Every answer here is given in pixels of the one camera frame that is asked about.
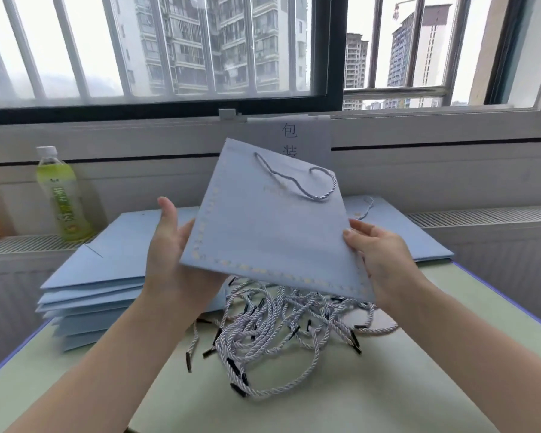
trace white bottle cap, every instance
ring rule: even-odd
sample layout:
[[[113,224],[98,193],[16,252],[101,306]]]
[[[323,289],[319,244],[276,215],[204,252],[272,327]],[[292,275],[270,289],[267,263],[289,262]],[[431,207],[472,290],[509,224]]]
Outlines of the white bottle cap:
[[[54,158],[58,155],[58,151],[54,146],[38,146],[36,147],[36,152],[41,158]]]

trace pile of cords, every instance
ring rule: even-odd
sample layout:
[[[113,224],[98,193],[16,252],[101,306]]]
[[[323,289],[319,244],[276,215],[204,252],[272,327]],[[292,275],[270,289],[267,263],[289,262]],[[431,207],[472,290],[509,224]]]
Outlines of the pile of cords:
[[[233,285],[235,281],[236,278],[229,283],[232,289],[222,319],[198,319],[194,323],[194,338],[186,352],[186,365],[191,372],[191,358],[198,342],[197,322],[216,325],[218,331],[213,346],[203,354],[203,358],[217,352],[226,367],[230,386],[242,397],[277,395],[302,383],[317,366],[320,351],[333,333],[360,355],[357,334],[380,336],[398,328],[397,324],[387,328],[371,328],[377,306],[370,302],[326,296],[316,291],[301,292],[253,280]],[[245,303],[244,310],[231,316],[233,303],[240,299]],[[353,309],[364,310],[367,318],[364,324],[351,328],[343,323],[343,317]],[[314,351],[306,371],[284,386],[266,390],[252,388],[246,375],[248,365],[279,354],[292,340],[304,349]]]

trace light green table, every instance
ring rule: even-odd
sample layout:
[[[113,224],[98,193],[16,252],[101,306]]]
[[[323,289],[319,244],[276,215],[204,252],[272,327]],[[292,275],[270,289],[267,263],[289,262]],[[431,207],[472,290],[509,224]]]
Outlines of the light green table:
[[[541,356],[541,323],[452,263],[427,263],[425,275],[492,325]],[[497,430],[425,352],[401,330],[361,338],[362,356],[329,342],[317,370],[298,388],[267,400],[240,398],[216,356],[202,359],[214,332],[201,329],[186,371],[187,334],[130,423],[140,433],[166,432],[469,432]],[[87,348],[61,354],[45,327],[0,369],[0,432]],[[249,373],[257,388],[298,376],[312,352],[292,349]]]

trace green tea bottle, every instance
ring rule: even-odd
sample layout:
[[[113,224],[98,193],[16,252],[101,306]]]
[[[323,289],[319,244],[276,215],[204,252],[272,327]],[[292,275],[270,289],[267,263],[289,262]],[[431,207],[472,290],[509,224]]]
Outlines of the green tea bottle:
[[[94,230],[84,217],[72,167],[58,159],[54,146],[36,147],[36,150],[41,158],[36,169],[36,179],[50,200],[60,236],[67,241],[90,237]]]

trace forearm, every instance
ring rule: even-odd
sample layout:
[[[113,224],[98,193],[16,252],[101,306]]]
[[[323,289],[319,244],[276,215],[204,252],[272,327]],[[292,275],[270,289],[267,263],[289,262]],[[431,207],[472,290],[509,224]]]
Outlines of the forearm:
[[[393,317],[501,433],[541,432],[541,358],[427,281]]]
[[[143,291],[102,339],[10,428],[122,433],[200,310]]]

